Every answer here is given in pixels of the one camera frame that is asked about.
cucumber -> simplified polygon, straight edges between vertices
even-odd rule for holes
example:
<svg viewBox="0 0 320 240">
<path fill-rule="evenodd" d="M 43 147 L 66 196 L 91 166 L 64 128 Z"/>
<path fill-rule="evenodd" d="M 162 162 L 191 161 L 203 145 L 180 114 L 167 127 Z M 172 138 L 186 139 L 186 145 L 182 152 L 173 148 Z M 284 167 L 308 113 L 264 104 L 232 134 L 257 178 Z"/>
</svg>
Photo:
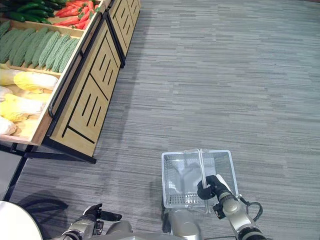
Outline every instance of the cucumber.
<svg viewBox="0 0 320 240">
<path fill-rule="evenodd" d="M 54 18 L 54 17 L 55 17 L 55 15 L 54 15 L 53 12 L 48 12 L 48 11 L 47 11 L 47 13 L 48 13 L 49 18 Z"/>
<path fill-rule="evenodd" d="M 10 11 L 14 11 L 15 8 L 14 7 L 10 7 L 10 6 L 4 6 L 4 7 L 0 7 L 0 13 L 4 13 L 4 12 L 10 12 Z"/>
<path fill-rule="evenodd" d="M 30 10 L 30 9 L 36 9 L 39 7 L 39 4 L 38 3 L 35 3 L 35 2 L 29 2 L 21 7 L 19 7 L 16 11 L 18 13 L 21 13 L 21 12 L 25 12 L 27 10 Z"/>
<path fill-rule="evenodd" d="M 42 5 L 42 4 L 39 4 L 39 7 L 37 7 L 37 9 L 41 9 L 43 11 L 46 11 L 46 12 L 50 12 L 50 13 L 53 13 L 54 10 L 51 8 L 51 7 L 47 7 L 45 5 Z"/>
<path fill-rule="evenodd" d="M 6 16 L 7 18 L 9 19 L 12 19 L 12 20 L 16 20 L 16 21 L 19 21 L 19 22 L 25 22 L 26 19 L 24 18 L 24 16 L 22 16 L 20 13 L 18 12 L 14 12 L 14 11 L 6 11 L 4 13 L 4 16 Z"/>
<path fill-rule="evenodd" d="M 43 0 L 32 0 L 32 2 L 36 3 L 36 4 L 42 4 L 45 5 L 45 2 Z"/>
<path fill-rule="evenodd" d="M 44 5 L 46 5 L 46 6 L 49 7 L 49 8 L 52 8 L 52 9 L 54 9 L 54 10 L 60 10 L 60 9 L 62 9 L 62 6 L 59 5 L 59 4 L 56 3 L 56 2 L 44 1 Z"/>
<path fill-rule="evenodd" d="M 1 3 L 7 7 L 14 7 L 14 8 L 20 8 L 22 6 L 22 4 L 19 4 L 19 3 L 14 3 L 12 1 L 9 1 L 9 0 L 1 0 Z"/>
<path fill-rule="evenodd" d="M 45 19 L 44 17 L 38 17 L 38 19 L 40 20 L 40 22 L 42 22 L 43 24 L 50 24 L 52 25 L 51 22 L 49 22 L 47 19 Z"/>
<path fill-rule="evenodd" d="M 26 14 L 31 14 L 31 15 L 35 15 L 41 18 L 48 18 L 49 15 L 46 11 L 44 10 L 40 10 L 40 9 L 31 9 L 25 12 Z"/>
<path fill-rule="evenodd" d="M 30 22 L 35 22 L 35 23 L 41 23 L 41 21 L 39 20 L 39 18 L 37 16 L 33 16 L 33 15 L 30 15 L 30 14 L 26 14 L 26 13 L 20 13 L 24 19 L 26 21 L 30 21 Z"/>
</svg>

white round table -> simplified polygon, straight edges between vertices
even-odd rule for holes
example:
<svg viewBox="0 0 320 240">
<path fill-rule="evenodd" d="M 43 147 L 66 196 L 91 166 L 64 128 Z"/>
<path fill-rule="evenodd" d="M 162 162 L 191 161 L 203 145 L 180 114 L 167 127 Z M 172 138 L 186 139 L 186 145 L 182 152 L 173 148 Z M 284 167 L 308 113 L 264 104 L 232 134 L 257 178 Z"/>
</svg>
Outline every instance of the white round table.
<svg viewBox="0 0 320 240">
<path fill-rule="evenodd" d="M 43 240 L 34 219 L 22 207 L 0 201 L 0 239 Z"/>
</svg>

red chili pepper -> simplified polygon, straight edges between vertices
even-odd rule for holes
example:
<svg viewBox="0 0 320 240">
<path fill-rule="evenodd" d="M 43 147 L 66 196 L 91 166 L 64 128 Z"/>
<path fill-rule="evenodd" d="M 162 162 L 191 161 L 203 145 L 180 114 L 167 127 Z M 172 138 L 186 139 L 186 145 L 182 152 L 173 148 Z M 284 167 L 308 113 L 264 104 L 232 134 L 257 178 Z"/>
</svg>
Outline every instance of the red chili pepper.
<svg viewBox="0 0 320 240">
<path fill-rule="evenodd" d="M 73 2 L 70 2 L 70 1 L 67 1 L 67 2 L 65 3 L 65 5 L 66 5 L 67 7 L 69 7 L 69 6 L 74 7 L 74 8 L 78 8 L 78 7 L 79 7 L 79 6 L 75 5 Z"/>
<path fill-rule="evenodd" d="M 64 12 L 70 11 L 71 9 L 73 9 L 72 6 L 66 6 L 66 7 L 62 8 L 61 10 L 57 11 L 55 16 L 59 16 L 60 14 L 62 14 Z"/>
<path fill-rule="evenodd" d="M 87 12 L 89 12 L 89 7 L 85 6 L 85 7 L 82 9 L 82 13 L 83 13 L 83 14 L 86 14 Z"/>
<path fill-rule="evenodd" d="M 70 17 L 70 16 L 77 16 L 79 13 L 78 13 L 78 9 L 76 8 L 73 8 L 69 11 L 65 11 L 63 13 L 61 13 L 59 15 L 59 18 L 64 18 L 64 17 Z"/>
<path fill-rule="evenodd" d="M 90 16 L 90 12 L 87 11 L 80 19 L 79 23 L 85 22 Z"/>
<path fill-rule="evenodd" d="M 82 5 L 84 4 L 83 1 L 73 1 L 72 2 L 74 5 L 77 5 L 78 7 L 82 7 Z"/>
<path fill-rule="evenodd" d="M 94 2 L 93 1 L 88 1 L 88 6 L 89 6 L 89 10 L 94 9 Z"/>
<path fill-rule="evenodd" d="M 74 16 L 69 18 L 68 20 L 59 22 L 60 25 L 64 25 L 64 26 L 69 26 L 69 25 L 78 24 L 78 23 L 79 23 L 78 16 Z"/>
<path fill-rule="evenodd" d="M 84 24 L 84 26 L 83 26 L 83 30 L 85 30 L 86 28 L 87 28 L 87 26 L 88 26 L 88 24 L 90 23 L 90 18 L 88 18 L 86 21 L 85 21 L 85 24 Z"/>
<path fill-rule="evenodd" d="M 74 27 L 75 27 L 76 29 L 83 29 L 84 26 L 85 26 L 85 24 L 86 24 L 85 21 L 79 22 L 79 23 L 75 24 Z"/>
</svg>

wooden panel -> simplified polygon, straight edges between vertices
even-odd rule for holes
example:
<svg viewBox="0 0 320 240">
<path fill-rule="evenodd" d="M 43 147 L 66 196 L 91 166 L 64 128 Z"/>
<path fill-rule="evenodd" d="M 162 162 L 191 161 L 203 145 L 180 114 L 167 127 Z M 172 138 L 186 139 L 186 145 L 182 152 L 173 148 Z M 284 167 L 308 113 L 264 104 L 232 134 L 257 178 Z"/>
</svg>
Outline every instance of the wooden panel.
<svg viewBox="0 0 320 240">
<path fill-rule="evenodd" d="M 139 0 L 127 0 L 133 25 L 135 26 L 138 20 L 139 12 L 140 12 L 140 1 Z"/>
<path fill-rule="evenodd" d="M 93 63 L 91 75 L 108 99 L 111 98 L 120 64 L 120 59 L 114 47 L 110 31 L 107 30 L 102 40 L 100 51 Z"/>
<path fill-rule="evenodd" d="M 104 21 L 97 31 L 97 38 L 50 137 L 89 156 L 94 153 L 120 67 L 118 55 L 113 54 L 117 52 L 107 23 Z"/>
<path fill-rule="evenodd" d="M 117 0 L 110 13 L 114 30 L 126 56 L 135 27 L 127 0 Z"/>
<path fill-rule="evenodd" d="M 100 91 L 91 74 L 88 75 L 76 108 L 71 115 L 69 129 L 96 142 L 104 122 L 109 100 Z"/>
</svg>

gray carpet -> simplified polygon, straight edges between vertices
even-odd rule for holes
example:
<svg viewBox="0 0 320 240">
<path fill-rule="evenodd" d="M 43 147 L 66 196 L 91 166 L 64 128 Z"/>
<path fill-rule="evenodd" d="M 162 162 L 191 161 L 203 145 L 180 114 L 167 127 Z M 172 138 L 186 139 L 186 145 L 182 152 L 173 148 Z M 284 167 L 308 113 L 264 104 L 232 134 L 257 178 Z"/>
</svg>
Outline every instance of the gray carpet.
<svg viewBox="0 0 320 240">
<path fill-rule="evenodd" d="M 97 164 L 29 159 L 11 200 L 69 204 L 36 216 L 51 237 L 100 202 L 135 231 L 160 232 L 161 153 L 228 149 L 239 192 L 264 207 L 264 233 L 318 240 L 319 136 L 320 3 L 142 0 Z M 225 219 L 196 218 L 205 237 L 232 234 Z"/>
</svg>

